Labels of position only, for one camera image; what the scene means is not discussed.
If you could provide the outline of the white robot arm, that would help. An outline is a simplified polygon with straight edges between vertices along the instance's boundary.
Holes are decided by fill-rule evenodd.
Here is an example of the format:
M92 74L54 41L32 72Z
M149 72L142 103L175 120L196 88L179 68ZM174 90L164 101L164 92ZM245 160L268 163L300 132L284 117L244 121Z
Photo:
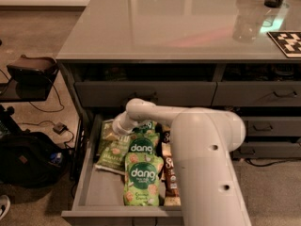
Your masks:
M128 135L147 121L170 128L184 226L251 226L230 159L245 140L243 120L229 111L133 99L114 118L113 131Z

